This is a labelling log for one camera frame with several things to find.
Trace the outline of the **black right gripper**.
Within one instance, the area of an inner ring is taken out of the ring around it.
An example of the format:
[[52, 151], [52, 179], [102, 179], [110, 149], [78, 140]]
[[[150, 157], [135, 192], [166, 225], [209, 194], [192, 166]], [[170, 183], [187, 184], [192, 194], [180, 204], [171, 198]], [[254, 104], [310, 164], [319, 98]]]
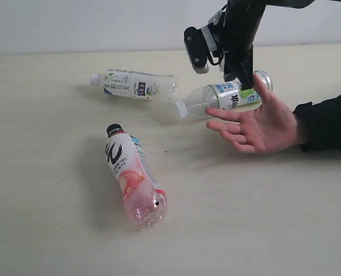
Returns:
[[224, 79], [238, 78], [242, 90], [254, 85], [253, 41], [265, 8], [262, 1], [228, 1], [219, 26]]

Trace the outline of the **person's open hand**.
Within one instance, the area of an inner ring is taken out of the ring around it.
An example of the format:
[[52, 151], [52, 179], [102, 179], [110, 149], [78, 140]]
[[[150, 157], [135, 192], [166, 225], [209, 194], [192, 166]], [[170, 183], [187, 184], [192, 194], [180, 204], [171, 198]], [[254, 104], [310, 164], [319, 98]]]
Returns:
[[304, 144], [308, 135], [302, 122], [263, 83], [253, 75], [254, 90], [262, 99], [255, 110], [237, 112], [207, 108], [206, 113], [221, 121], [208, 121], [206, 127], [244, 154], [273, 154]]

